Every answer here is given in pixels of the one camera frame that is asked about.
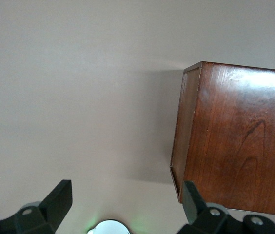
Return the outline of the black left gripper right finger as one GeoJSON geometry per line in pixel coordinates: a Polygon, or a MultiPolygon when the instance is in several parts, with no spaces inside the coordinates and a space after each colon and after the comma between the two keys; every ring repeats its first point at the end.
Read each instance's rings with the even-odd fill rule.
{"type": "Polygon", "coordinates": [[[267,217],[249,214],[238,221],[224,206],[206,203],[192,181],[183,183],[182,206],[188,224],[179,234],[275,234],[275,223],[267,217]]]}

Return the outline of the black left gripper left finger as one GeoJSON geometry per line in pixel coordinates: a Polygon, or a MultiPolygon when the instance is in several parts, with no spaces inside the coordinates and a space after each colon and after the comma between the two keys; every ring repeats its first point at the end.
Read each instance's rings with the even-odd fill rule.
{"type": "Polygon", "coordinates": [[[56,234],[72,206],[72,181],[62,180],[41,202],[0,220],[0,234],[56,234]]]}

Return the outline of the dark brown wooden cabinet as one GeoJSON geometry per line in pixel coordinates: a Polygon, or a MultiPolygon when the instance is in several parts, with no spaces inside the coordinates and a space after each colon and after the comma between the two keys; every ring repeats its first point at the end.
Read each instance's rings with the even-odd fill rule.
{"type": "Polygon", "coordinates": [[[170,170],[179,202],[275,215],[275,69],[199,62],[183,72],[170,170]]]}

